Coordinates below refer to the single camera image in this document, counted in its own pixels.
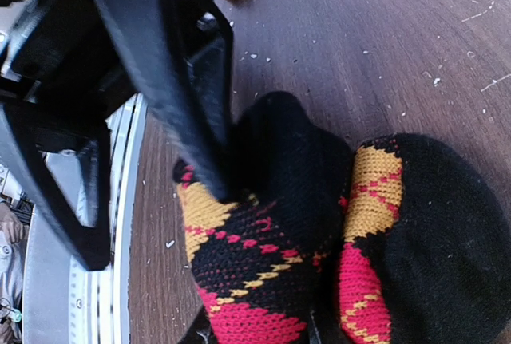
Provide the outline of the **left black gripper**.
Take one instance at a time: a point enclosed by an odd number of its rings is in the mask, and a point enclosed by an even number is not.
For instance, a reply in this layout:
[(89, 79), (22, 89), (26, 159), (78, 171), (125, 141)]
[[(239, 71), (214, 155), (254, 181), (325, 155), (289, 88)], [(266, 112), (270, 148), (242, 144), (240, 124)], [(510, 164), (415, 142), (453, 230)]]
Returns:
[(18, 3), (1, 44), (2, 118), (95, 128), (137, 90), (211, 194), (234, 199), (233, 31), (214, 0), (1, 0), (1, 7)]

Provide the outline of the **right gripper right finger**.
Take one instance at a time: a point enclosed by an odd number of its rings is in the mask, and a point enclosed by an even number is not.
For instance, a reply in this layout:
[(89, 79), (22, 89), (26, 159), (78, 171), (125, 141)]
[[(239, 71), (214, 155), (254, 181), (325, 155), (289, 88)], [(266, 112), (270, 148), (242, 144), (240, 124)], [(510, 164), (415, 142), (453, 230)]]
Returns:
[(339, 327), (335, 316), (328, 310), (310, 310), (308, 334), (310, 343), (339, 343)]

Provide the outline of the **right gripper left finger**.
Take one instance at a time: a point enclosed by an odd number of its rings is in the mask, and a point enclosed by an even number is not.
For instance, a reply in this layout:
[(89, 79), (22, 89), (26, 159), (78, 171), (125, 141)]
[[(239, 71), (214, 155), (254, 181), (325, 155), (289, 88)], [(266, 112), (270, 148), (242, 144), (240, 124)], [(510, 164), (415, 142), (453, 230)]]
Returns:
[(212, 325), (204, 307), (200, 309), (179, 344), (217, 344)]

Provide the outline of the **black argyle sock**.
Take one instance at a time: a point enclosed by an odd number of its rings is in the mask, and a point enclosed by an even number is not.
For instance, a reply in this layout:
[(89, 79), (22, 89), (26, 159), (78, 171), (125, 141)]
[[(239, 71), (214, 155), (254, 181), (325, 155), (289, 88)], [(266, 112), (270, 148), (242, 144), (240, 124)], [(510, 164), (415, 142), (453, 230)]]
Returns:
[(420, 134), (351, 149), (289, 93), (235, 127), (242, 189), (173, 170), (194, 283), (218, 343), (491, 343), (510, 320), (510, 226), (478, 172)]

